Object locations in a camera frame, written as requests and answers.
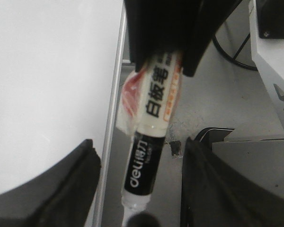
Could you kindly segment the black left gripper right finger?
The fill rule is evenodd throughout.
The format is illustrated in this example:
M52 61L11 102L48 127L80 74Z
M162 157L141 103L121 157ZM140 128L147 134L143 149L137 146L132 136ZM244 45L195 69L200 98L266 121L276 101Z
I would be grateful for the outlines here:
M181 226L284 227L284 199L240 175L203 143L187 138Z

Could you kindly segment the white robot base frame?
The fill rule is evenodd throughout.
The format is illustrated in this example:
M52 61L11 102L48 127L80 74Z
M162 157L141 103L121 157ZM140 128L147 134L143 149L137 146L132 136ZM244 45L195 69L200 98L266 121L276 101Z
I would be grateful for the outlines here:
M231 132L224 143L284 152L284 0L252 0L248 5L251 57L262 81L259 115Z

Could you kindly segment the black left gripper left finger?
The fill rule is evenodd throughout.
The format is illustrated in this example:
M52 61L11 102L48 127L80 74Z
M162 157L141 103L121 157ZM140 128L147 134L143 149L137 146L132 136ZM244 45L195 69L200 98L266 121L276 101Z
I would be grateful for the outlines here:
M82 227L92 205L101 160L86 139L31 181L0 194L0 227Z

